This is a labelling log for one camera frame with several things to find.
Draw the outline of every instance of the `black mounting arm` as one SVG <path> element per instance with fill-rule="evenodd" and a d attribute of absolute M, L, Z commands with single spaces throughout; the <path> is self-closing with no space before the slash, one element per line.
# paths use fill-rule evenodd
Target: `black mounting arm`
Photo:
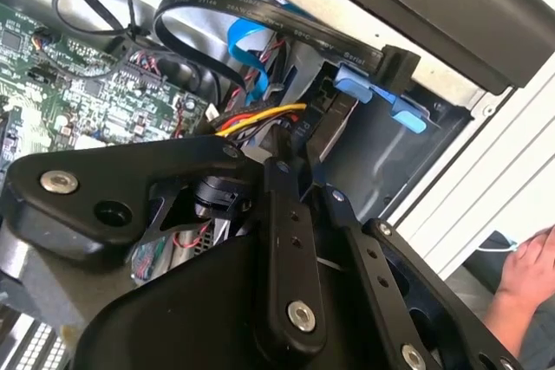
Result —
<path fill-rule="evenodd" d="M 262 166 L 206 136 L 14 162 L 5 221 L 85 268 L 208 217 L 250 225 L 105 307 L 73 368 L 520 370 L 396 231 L 362 227 L 302 152 Z"/>

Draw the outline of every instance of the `motherboard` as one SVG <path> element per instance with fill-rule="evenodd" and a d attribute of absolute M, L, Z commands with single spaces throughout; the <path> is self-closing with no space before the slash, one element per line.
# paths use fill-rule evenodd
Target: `motherboard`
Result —
<path fill-rule="evenodd" d="M 37 53 L 37 33 L 55 42 L 46 53 L 68 77 Z M 208 104 L 167 82 L 137 51 L 101 79 L 116 58 L 44 28 L 0 5 L 0 187 L 11 161 L 30 153 L 168 140 L 192 133 Z"/>

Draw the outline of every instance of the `red wire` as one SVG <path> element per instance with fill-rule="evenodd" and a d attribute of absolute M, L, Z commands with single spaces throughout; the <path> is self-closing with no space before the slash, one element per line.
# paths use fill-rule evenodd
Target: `red wire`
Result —
<path fill-rule="evenodd" d="M 205 234 L 206 229 L 208 228 L 208 224 L 205 225 L 201 230 L 199 235 L 193 240 L 192 243 L 188 243 L 188 244 L 182 244 L 180 243 L 180 234 L 179 233 L 175 233 L 173 234 L 173 244 L 175 244 L 176 246 L 179 246 L 181 249 L 191 249 L 192 247 L 196 246 L 197 244 L 200 243 L 200 239 L 202 238 L 202 235 Z"/>
<path fill-rule="evenodd" d="M 260 62 L 262 62 L 263 64 L 265 62 L 267 62 L 270 59 L 271 52 L 274 49 L 277 49 L 277 48 L 281 47 L 284 43 L 285 43 L 285 39 L 282 39 L 281 41 L 274 43 L 271 47 L 268 48 L 268 50 L 265 53 L 262 54 L 262 56 L 260 57 Z M 252 69 L 245 76 L 245 81 L 249 81 L 252 77 L 254 77 L 256 75 L 257 72 L 258 72 L 257 69 Z M 240 92 L 241 92 L 241 87 L 235 88 L 232 92 L 232 97 L 230 99 L 230 102 L 231 102 L 232 99 L 237 97 L 237 94 L 239 94 Z"/>
<path fill-rule="evenodd" d="M 251 116 L 254 116 L 255 113 L 245 113 L 245 114 L 238 114 L 235 117 L 231 117 L 226 123 L 222 125 L 219 130 L 226 130 L 226 128 L 231 127 L 233 123 L 236 123 L 243 119 L 248 119 Z"/>

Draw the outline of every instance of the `black metal bracket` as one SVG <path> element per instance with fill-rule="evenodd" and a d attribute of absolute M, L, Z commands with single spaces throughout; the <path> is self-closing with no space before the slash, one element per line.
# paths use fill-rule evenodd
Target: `black metal bracket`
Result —
<path fill-rule="evenodd" d="M 252 177 L 245 173 L 252 168 L 252 161 L 217 136 L 35 154 L 11 164 L 0 204 L 4 221 L 22 240 L 110 268 L 126 258 L 146 228 L 153 239 L 206 221 L 190 204 L 177 207 L 179 221 L 167 223 L 187 186 L 205 176 Z M 51 172 L 69 174 L 75 189 L 58 193 L 45 184 Z M 53 178 L 47 180 L 68 181 Z"/>
<path fill-rule="evenodd" d="M 282 160 L 264 164 L 261 208 L 254 333 L 272 362 L 291 368 L 320 353 L 326 325 L 310 210 Z"/>

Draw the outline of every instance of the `blue plastic tab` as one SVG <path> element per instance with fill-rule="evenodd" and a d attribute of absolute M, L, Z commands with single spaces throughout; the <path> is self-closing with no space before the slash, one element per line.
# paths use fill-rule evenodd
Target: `blue plastic tab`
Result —
<path fill-rule="evenodd" d="M 391 117 L 414 133 L 420 134 L 426 130 L 426 122 L 421 119 L 420 110 L 411 106 L 405 100 L 397 99 L 391 109 Z"/>
<path fill-rule="evenodd" d="M 370 81 L 344 65 L 339 68 L 333 85 L 361 103 L 368 104 L 372 100 L 373 94 L 369 89 L 372 85 Z"/>
<path fill-rule="evenodd" d="M 427 124 L 422 112 L 401 97 L 372 84 L 368 75 L 357 72 L 352 68 L 342 65 L 334 80 L 334 87 L 345 94 L 367 104 L 372 100 L 373 93 L 380 95 L 385 101 L 391 103 L 391 117 L 414 133 L 422 133 Z"/>

